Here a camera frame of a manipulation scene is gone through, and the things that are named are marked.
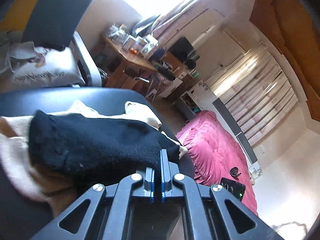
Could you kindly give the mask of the cluttered wooden desk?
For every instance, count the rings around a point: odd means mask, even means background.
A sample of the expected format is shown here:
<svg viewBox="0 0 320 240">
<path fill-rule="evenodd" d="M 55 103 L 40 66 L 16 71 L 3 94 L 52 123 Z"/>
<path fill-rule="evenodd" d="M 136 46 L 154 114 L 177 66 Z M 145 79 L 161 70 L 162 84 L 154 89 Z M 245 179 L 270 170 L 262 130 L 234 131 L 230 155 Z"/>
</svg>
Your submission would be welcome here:
<svg viewBox="0 0 320 240">
<path fill-rule="evenodd" d="M 150 62 L 138 55 L 123 50 L 121 45 L 109 39 L 104 31 L 100 33 L 99 42 L 100 45 L 104 47 L 104 50 L 114 52 L 117 59 L 116 68 L 108 75 L 104 87 L 129 89 L 140 93 L 145 82 L 138 78 L 138 74 L 151 76 L 149 80 L 149 84 L 151 85 L 154 84 L 155 78 L 161 77 L 161 74 L 155 67 L 155 61 Z M 163 59 L 164 62 L 172 66 L 172 72 L 176 79 L 182 80 L 179 86 L 169 94 L 169 101 L 173 102 L 187 89 L 195 85 L 197 81 L 187 73 L 186 66 L 178 61 L 171 53 L 166 53 Z"/>
</svg>

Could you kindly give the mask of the white striped curtain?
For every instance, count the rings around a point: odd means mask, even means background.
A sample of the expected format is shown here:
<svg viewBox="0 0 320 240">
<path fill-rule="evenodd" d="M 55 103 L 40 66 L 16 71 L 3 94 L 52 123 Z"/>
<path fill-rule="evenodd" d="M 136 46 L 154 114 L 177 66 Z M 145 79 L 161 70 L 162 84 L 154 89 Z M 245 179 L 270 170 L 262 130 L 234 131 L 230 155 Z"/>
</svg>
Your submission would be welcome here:
<svg viewBox="0 0 320 240">
<path fill-rule="evenodd" d="M 298 98 L 286 74 L 264 46 L 250 50 L 211 86 L 250 145 L 285 118 Z"/>
</svg>

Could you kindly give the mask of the black knit sweater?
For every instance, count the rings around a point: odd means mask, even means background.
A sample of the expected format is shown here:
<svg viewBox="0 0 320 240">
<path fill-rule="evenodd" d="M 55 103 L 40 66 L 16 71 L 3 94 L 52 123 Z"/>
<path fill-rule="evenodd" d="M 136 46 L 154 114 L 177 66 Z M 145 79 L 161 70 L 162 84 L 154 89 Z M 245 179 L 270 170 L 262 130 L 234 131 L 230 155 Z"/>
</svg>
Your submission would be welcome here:
<svg viewBox="0 0 320 240">
<path fill-rule="evenodd" d="M 32 161 L 72 179 L 121 176 L 146 166 L 159 170 L 160 152 L 178 163 L 180 147 L 138 120 L 49 115 L 37 111 L 29 126 Z"/>
</svg>

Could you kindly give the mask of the grey metal chair frame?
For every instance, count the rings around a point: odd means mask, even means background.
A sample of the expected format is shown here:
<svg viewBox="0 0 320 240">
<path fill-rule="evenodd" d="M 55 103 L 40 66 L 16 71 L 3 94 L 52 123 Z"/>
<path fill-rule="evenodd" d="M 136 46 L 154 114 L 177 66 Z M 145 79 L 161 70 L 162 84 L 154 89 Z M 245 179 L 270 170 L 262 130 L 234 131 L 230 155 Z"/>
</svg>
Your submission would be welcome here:
<svg viewBox="0 0 320 240">
<path fill-rule="evenodd" d="M 89 87 L 102 87 L 99 69 L 77 31 L 73 34 L 72 44 L 78 57 L 78 61 L 81 64 L 79 69 L 85 74 L 86 84 Z"/>
</svg>

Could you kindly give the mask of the beige knit sweater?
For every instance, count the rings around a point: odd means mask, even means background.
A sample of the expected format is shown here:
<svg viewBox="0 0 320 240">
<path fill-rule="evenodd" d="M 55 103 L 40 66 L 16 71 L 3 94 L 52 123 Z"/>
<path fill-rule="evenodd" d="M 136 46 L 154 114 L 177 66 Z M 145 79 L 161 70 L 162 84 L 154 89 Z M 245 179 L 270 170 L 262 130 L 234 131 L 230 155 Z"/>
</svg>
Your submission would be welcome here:
<svg viewBox="0 0 320 240">
<path fill-rule="evenodd" d="M 95 109 L 75 100 L 69 110 L 49 113 L 53 116 L 80 114 L 86 118 L 139 120 L 154 129 L 162 126 L 150 107 L 127 101 L 125 114 L 101 115 Z M 31 164 L 28 152 L 29 126 L 34 115 L 1 117 L 1 167 L 12 186 L 24 197 L 35 202 L 47 202 L 54 217 L 76 199 L 74 184 L 55 172 Z"/>
</svg>

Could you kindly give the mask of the grey yellow navy cushion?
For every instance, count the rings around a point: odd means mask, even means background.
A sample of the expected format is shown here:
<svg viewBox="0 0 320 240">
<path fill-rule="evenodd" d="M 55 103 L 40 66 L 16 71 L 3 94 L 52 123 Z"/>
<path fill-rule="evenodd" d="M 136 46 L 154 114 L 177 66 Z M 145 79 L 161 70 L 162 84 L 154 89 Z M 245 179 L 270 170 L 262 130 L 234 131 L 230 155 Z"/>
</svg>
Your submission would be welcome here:
<svg viewBox="0 0 320 240">
<path fill-rule="evenodd" d="M 62 51 L 92 1 L 1 0 L 1 32 L 21 31 L 23 42 Z"/>
</svg>

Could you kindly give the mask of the black device with green light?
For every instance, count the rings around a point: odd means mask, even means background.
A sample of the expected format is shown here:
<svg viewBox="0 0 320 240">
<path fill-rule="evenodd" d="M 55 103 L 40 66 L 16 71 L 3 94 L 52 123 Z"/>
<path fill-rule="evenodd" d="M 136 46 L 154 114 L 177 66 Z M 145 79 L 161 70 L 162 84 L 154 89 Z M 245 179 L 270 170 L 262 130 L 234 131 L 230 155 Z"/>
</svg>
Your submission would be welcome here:
<svg viewBox="0 0 320 240">
<path fill-rule="evenodd" d="M 242 201 L 246 189 L 244 184 L 227 178 L 221 178 L 220 184 L 238 200 Z"/>
</svg>

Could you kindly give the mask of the black monitor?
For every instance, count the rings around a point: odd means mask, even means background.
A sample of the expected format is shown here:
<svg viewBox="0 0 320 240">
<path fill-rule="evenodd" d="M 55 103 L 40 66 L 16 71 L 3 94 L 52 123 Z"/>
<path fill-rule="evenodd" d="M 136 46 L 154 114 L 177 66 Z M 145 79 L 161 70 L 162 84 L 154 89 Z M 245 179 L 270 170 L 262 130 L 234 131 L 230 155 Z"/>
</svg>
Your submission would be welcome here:
<svg viewBox="0 0 320 240">
<path fill-rule="evenodd" d="M 186 37 L 181 37 L 170 47 L 169 51 L 178 60 L 185 61 L 194 48 Z"/>
</svg>

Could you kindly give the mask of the pink ruffled bed cover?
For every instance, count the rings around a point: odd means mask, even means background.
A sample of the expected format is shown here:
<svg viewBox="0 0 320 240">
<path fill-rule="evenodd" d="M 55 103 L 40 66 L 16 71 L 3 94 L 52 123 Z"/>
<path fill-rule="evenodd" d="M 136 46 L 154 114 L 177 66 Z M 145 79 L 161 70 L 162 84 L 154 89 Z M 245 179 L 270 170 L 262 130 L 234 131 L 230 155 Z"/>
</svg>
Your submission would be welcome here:
<svg viewBox="0 0 320 240">
<path fill-rule="evenodd" d="M 238 182 L 245 185 L 242 203 L 257 213 L 257 201 L 253 191 L 245 155 L 236 140 L 218 121 L 212 111 L 201 111 L 176 134 L 179 142 L 188 149 L 195 168 L 194 180 L 202 185 L 220 183 L 221 178 L 235 180 L 230 174 L 238 168 Z"/>
</svg>

